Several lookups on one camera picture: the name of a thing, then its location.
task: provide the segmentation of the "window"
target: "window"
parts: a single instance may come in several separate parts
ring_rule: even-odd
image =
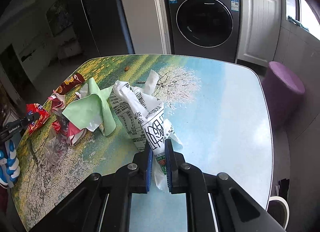
[[[320,24],[305,0],[286,0],[286,19],[288,16],[300,21],[313,36],[320,40]]]

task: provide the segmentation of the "tabletop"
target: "tabletop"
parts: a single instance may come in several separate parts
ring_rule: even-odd
[[[174,150],[202,172],[228,173],[266,208],[272,184],[273,145],[258,76],[240,65],[176,55],[94,58],[75,72],[85,80],[94,77],[103,89],[116,80],[143,87],[150,69],[166,76],[153,95],[165,102],[164,117],[172,122],[183,143],[173,143]],[[75,92],[81,87],[66,94],[66,104],[76,99]],[[49,111],[51,102],[47,101],[44,108]],[[12,195],[27,230],[90,173],[110,174],[132,162],[137,148],[111,111],[116,129],[109,136],[103,136],[99,129],[88,131],[49,170],[43,165],[43,147],[55,117],[30,137],[27,132],[23,135],[17,150],[21,174]],[[130,231],[187,231],[185,195],[161,191],[153,182],[147,195],[132,195]]]

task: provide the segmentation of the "clear plastic wrap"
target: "clear plastic wrap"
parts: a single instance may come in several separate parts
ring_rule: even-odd
[[[52,109],[51,113],[56,115],[61,128],[57,136],[44,145],[44,164],[47,169],[56,165],[68,151],[67,134],[69,120],[62,114],[62,110]]]

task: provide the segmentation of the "purple stool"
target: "purple stool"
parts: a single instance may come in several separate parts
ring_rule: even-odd
[[[280,127],[297,108],[305,93],[301,80],[279,62],[269,62],[262,88],[266,97],[271,126]]]

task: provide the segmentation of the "refrigerator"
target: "refrigerator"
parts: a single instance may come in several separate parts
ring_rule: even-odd
[[[87,58],[134,54],[121,0],[66,0]]]

